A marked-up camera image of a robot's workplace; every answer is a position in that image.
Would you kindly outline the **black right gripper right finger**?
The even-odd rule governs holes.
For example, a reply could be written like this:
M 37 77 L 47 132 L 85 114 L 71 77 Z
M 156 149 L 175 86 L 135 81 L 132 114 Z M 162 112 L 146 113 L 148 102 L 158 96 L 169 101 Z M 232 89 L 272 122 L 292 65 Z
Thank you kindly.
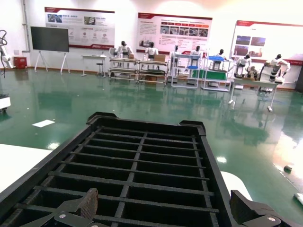
M 238 190 L 231 191 L 230 208 L 238 227 L 299 227 L 270 206 L 248 200 Z

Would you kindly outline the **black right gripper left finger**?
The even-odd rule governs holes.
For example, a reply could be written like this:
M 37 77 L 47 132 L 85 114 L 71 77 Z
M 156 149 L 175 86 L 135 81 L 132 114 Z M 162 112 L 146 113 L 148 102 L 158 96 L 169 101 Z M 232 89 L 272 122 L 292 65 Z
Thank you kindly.
M 98 191 L 89 189 L 81 198 L 64 201 L 51 214 L 26 223 L 25 227 L 90 227 L 98 209 Z

